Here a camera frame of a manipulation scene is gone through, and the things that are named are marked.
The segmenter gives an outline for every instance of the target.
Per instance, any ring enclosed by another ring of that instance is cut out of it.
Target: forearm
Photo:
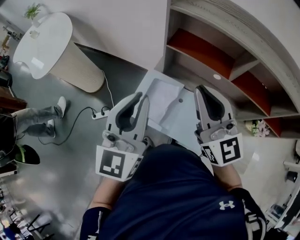
[[[220,181],[221,185],[230,191],[234,188],[241,188],[242,182],[238,172],[232,164],[224,167],[212,166],[215,177]]]
[[[124,187],[124,182],[104,177],[97,188],[89,208],[105,207],[112,209]]]

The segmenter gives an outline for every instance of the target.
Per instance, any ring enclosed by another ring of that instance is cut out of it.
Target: white table
[[[70,40],[73,26],[65,13],[54,13],[39,20],[25,33],[13,62],[25,63],[32,77],[51,73],[86,91],[96,92],[104,83],[103,72]]]
[[[182,83],[174,80],[173,78],[170,78],[156,70],[149,70],[135,92],[142,92],[144,95],[155,78],[166,83],[184,87]],[[160,124],[149,119],[148,126],[175,139],[178,144],[191,150],[197,155],[201,155],[201,147],[194,134],[196,124],[198,122],[199,120],[196,116],[194,93],[183,88],[172,106],[167,110],[166,116],[162,119]],[[208,169],[212,171],[210,161],[206,157],[202,157],[201,160]]]

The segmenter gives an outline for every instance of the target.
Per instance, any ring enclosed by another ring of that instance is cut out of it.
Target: power strip
[[[93,115],[92,115],[92,119],[97,120],[97,119],[101,119],[101,118],[106,118],[106,117],[108,117],[108,114],[109,114],[110,110],[106,110],[106,111],[103,111],[103,112],[104,112],[104,115],[102,115],[101,112],[96,113],[95,114],[96,117],[93,117]]]

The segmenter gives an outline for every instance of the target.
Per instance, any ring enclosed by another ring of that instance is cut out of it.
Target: white round table
[[[51,73],[86,91],[96,92],[104,83],[104,74],[70,39],[73,26],[65,13],[53,13],[39,20],[23,36],[13,62],[25,63],[32,77]]]

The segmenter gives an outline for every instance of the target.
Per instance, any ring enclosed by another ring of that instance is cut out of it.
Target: equipment
[[[124,98],[109,112],[102,146],[97,146],[97,174],[126,181],[136,171],[146,149],[142,141],[150,104],[147,96],[141,99],[142,95],[138,92]],[[242,159],[242,136],[232,118],[229,101],[216,90],[201,85],[195,89],[195,105],[200,121],[195,135],[211,164],[224,166]]]

